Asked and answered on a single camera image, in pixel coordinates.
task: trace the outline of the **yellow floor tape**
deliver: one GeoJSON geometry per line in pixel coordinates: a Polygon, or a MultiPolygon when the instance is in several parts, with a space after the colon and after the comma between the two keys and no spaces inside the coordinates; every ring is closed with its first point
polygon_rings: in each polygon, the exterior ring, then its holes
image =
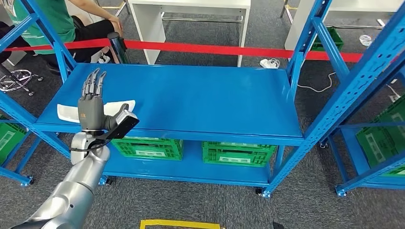
{"type": "Polygon", "coordinates": [[[172,227],[185,227],[185,228],[199,228],[199,229],[221,229],[217,223],[201,223],[179,220],[165,220],[165,219],[145,219],[140,221],[139,229],[145,229],[146,226],[172,226],[172,227]]]}
{"type": "Polygon", "coordinates": [[[291,7],[290,5],[287,4],[287,9],[289,10],[297,10],[298,7],[291,7]]]}
{"type": "Polygon", "coordinates": [[[124,5],[125,1],[122,1],[121,5],[119,6],[102,6],[103,9],[120,9],[124,5]]]}

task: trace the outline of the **gray carpet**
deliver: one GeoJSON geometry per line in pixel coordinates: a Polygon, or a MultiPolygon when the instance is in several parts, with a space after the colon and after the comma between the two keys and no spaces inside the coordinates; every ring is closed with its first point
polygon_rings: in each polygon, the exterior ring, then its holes
{"type": "MultiPolygon", "coordinates": [[[[99,0],[101,5],[117,6],[119,0],[99,0]]],[[[246,46],[283,48],[289,22],[280,19],[282,0],[252,0],[246,46]]],[[[125,28],[125,38],[138,40],[135,23],[124,10],[120,15],[125,28]]],[[[366,20],[336,20],[332,23],[373,24],[366,20]]],[[[167,40],[202,44],[237,45],[238,29],[234,24],[221,23],[165,23],[167,40]]],[[[358,38],[375,31],[339,30],[345,41],[345,52],[363,52],[358,38]]],[[[146,63],[143,51],[128,51],[132,62],[146,63]]],[[[258,66],[259,57],[244,57],[243,66],[258,66]]],[[[164,64],[235,66],[236,57],[162,52],[158,58],[164,64]]],[[[25,57],[17,66],[44,76],[43,82],[32,82],[36,92],[29,97],[25,92],[9,93],[27,110],[38,116],[61,85],[58,77],[50,75],[44,62],[37,57],[25,57]]],[[[333,72],[328,62],[305,62],[301,85],[321,89],[329,84],[327,75],[333,72]]],[[[333,88],[318,94],[308,89],[298,89],[296,107],[301,126],[305,129],[330,98],[333,88]]],[[[399,83],[394,85],[403,92],[399,83]]],[[[352,122],[372,120],[390,104],[391,91],[384,88],[368,103],[352,122]]],[[[71,135],[62,134],[65,142],[71,135]]],[[[30,146],[32,137],[12,161],[18,159],[30,146]]],[[[344,145],[338,147],[348,165],[344,145]]],[[[21,188],[15,181],[0,177],[0,228],[7,228],[29,217],[50,195],[60,182],[70,162],[45,143],[41,143],[25,167],[23,174],[33,175],[35,183],[21,188]]],[[[175,219],[220,223],[228,229],[271,229],[275,221],[287,229],[401,229],[405,227],[405,192],[397,190],[358,188],[346,198],[338,198],[334,185],[341,182],[339,171],[328,149],[314,147],[276,189],[271,199],[260,198],[254,188],[221,186],[173,181],[131,179],[117,177],[113,185],[100,187],[87,217],[85,228],[133,229],[142,219],[175,219]]]]}

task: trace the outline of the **black pants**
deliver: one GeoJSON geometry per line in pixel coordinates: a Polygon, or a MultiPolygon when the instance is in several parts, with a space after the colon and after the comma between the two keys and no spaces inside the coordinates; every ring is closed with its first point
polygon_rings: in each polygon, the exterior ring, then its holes
{"type": "MultiPolygon", "coordinates": [[[[0,21],[0,38],[3,38],[8,32],[14,29],[14,25],[8,26],[6,23],[0,21]]],[[[21,36],[17,37],[10,45],[12,47],[28,47],[30,46],[21,36]]],[[[34,51],[26,51],[26,53],[34,55],[34,51]]],[[[8,57],[10,57],[11,52],[3,51],[0,53],[0,64],[3,63],[8,57]]]]}
{"type": "MultiPolygon", "coordinates": [[[[107,38],[109,33],[114,32],[114,26],[109,20],[102,20],[85,26],[78,17],[72,16],[72,18],[75,24],[75,42],[107,38]]],[[[91,56],[100,50],[101,48],[70,49],[69,52],[75,57],[77,62],[90,62],[91,56]]],[[[111,52],[108,52],[107,55],[113,60],[111,52]]],[[[55,54],[41,55],[41,57],[51,66],[58,66],[55,54]]]]}

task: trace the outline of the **person's hand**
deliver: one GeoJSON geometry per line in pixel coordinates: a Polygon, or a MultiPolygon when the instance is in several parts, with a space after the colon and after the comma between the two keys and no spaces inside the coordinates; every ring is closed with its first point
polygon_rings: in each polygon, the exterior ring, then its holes
{"type": "Polygon", "coordinates": [[[118,33],[122,36],[122,25],[121,22],[119,21],[119,18],[116,16],[111,15],[111,17],[107,18],[107,20],[111,21],[113,24],[116,24],[119,28],[118,33]]]}

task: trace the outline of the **green shirt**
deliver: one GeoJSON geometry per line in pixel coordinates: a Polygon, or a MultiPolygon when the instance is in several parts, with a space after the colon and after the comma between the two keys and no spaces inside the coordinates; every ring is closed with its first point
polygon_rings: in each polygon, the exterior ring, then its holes
{"type": "MultiPolygon", "coordinates": [[[[4,8],[10,15],[14,24],[24,20],[28,13],[24,6],[18,0],[1,0],[4,8]]],[[[75,26],[73,19],[67,12],[64,0],[35,0],[46,19],[52,25],[53,29],[59,35],[62,42],[72,42],[75,39],[75,26]]],[[[30,26],[21,35],[30,46],[49,44],[47,38],[43,35],[36,24],[30,26]]],[[[53,50],[35,51],[38,54],[55,53],[53,50]]]]}

